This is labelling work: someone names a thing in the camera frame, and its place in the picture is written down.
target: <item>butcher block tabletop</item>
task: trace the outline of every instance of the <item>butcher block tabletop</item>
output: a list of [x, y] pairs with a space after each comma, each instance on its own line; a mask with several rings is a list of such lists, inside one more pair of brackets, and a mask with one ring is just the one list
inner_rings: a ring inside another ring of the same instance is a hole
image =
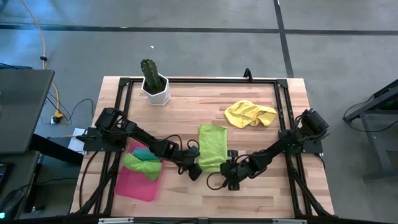
[[[114, 106], [120, 78], [104, 77], [93, 125], [103, 108]], [[288, 78], [287, 81], [294, 116], [296, 117], [310, 107], [307, 92], [303, 79]], [[124, 91], [121, 100], [120, 108], [122, 109], [126, 92], [127, 90]], [[198, 127], [201, 124], [227, 127], [228, 149], [238, 150], [239, 154], [265, 149], [278, 140], [277, 133], [280, 129], [278, 117], [269, 127], [260, 124], [239, 129], [230, 125], [224, 116], [224, 110], [239, 100], [249, 100], [258, 105], [276, 109], [273, 85], [170, 83], [170, 94], [171, 99], [164, 107], [151, 106], [145, 93], [141, 91], [141, 83], [134, 83], [128, 119], [157, 138], [178, 134], [181, 136], [185, 147], [189, 139], [198, 140]], [[281, 92], [280, 95], [284, 106], [284, 94]], [[127, 144], [133, 141], [135, 140], [129, 138]], [[91, 155], [92, 152], [88, 153], [81, 165], [71, 212], [79, 209], [81, 177]], [[98, 186], [104, 155], [104, 152], [99, 152], [88, 168], [81, 195], [83, 203], [89, 199]], [[325, 170], [320, 158], [313, 154], [302, 154], [302, 160], [308, 188], [326, 211], [333, 213]], [[217, 191], [211, 190], [206, 186], [207, 176], [208, 174], [203, 173], [196, 181], [192, 181], [187, 172], [179, 175], [177, 166], [171, 162], [166, 162], [160, 180], [159, 194], [153, 202], [115, 194], [111, 215], [113, 217], [294, 217], [286, 161], [282, 154], [275, 157], [269, 164], [268, 169], [260, 176], [242, 181], [239, 191], [229, 191], [227, 187]], [[213, 175], [210, 178], [210, 184], [214, 187], [221, 185], [223, 181], [222, 176]], [[304, 212], [303, 196], [298, 185], [297, 189], [300, 208]], [[108, 190], [109, 184], [104, 190], [101, 211], [106, 205]]]

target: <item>gray floor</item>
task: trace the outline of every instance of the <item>gray floor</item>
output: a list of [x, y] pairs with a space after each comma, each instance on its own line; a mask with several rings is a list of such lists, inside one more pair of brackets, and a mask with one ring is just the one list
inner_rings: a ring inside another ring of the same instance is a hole
[[[25, 1], [42, 24], [277, 28], [272, 0]], [[393, 0], [280, 0], [280, 6], [287, 29], [398, 29]], [[9, 0], [0, 22], [32, 21], [19, 1]], [[0, 33], [0, 62], [40, 68], [37, 31]], [[286, 77], [278, 34], [47, 31], [45, 36], [49, 68], [56, 71], [54, 81], [69, 110], [83, 98], [96, 101], [103, 76], [139, 75], [144, 57], [153, 58], [167, 76], [240, 77], [249, 67], [256, 77]], [[336, 214], [397, 223], [398, 180], [363, 182], [364, 174], [376, 170], [375, 155], [365, 134], [341, 118], [349, 106], [398, 77], [398, 36], [288, 35], [287, 43], [294, 76], [305, 79], [311, 106], [330, 125], [323, 145]], [[53, 112], [47, 103], [45, 122]], [[39, 122], [36, 133], [64, 136], [90, 124], [90, 105], [84, 103], [72, 125]]]

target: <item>yellow towel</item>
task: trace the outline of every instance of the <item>yellow towel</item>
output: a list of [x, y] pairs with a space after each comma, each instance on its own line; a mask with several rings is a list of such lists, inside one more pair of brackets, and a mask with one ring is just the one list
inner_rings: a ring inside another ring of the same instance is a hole
[[241, 100], [227, 108], [224, 112], [229, 123], [238, 128], [247, 125], [256, 126], [260, 122], [269, 126], [276, 117], [274, 108], [255, 105], [248, 100]]

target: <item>pink towel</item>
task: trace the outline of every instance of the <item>pink towel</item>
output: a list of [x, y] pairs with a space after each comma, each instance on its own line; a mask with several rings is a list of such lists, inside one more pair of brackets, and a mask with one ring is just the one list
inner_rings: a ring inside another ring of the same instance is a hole
[[[129, 147], [129, 153], [132, 153], [137, 147], [146, 147], [145, 145], [133, 141]], [[164, 161], [162, 161], [162, 170], [158, 179], [151, 181], [144, 174], [129, 170], [122, 167], [119, 173], [119, 179], [116, 182], [114, 193], [126, 197], [131, 197], [146, 202], [155, 200], [159, 191], [159, 182], [164, 169]]]

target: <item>white hexagonal pot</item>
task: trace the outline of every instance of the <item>white hexagonal pot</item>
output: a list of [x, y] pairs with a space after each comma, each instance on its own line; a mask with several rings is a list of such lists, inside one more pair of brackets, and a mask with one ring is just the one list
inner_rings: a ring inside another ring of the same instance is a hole
[[152, 106], [164, 106], [170, 100], [169, 79], [167, 79], [166, 77], [164, 77], [161, 74], [159, 74], [159, 76], [161, 78], [163, 78], [163, 80], [165, 81], [164, 91], [162, 91], [160, 93], [156, 93], [154, 95], [152, 95], [152, 94], [148, 93], [147, 91], [145, 91], [145, 88], [144, 88], [144, 86], [145, 86], [145, 77], [144, 77], [144, 81], [142, 82], [142, 85], [141, 85], [141, 90], [148, 96], [148, 99], [149, 99], [150, 104]]

